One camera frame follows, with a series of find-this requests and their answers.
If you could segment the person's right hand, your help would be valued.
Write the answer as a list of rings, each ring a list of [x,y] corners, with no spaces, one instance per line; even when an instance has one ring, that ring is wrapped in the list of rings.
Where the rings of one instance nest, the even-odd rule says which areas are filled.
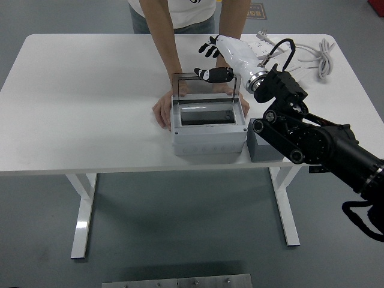
[[[170,111],[172,106],[172,91],[165,93],[152,107],[155,119],[161,128],[171,130]]]

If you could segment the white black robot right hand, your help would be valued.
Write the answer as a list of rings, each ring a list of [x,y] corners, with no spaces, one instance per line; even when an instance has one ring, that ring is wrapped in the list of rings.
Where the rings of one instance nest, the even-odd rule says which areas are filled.
[[[251,47],[239,39],[224,35],[210,37],[209,41],[200,47],[199,52],[205,53],[207,58],[217,58],[221,55],[229,65],[209,70],[195,68],[194,72],[199,78],[208,83],[226,83],[239,76],[244,81],[245,89],[253,93],[268,74]]]

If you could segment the person's left hand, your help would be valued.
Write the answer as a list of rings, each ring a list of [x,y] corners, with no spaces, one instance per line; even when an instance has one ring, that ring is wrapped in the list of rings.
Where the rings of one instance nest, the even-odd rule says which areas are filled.
[[[212,93],[213,94],[226,94],[226,97],[218,97],[217,101],[220,104],[229,104],[233,100],[233,88],[231,88],[226,83],[213,83],[212,84]],[[248,111],[250,109],[249,103],[244,99],[243,95],[239,92],[238,93],[238,100],[241,103],[242,111],[244,116],[246,117],[248,114]]]

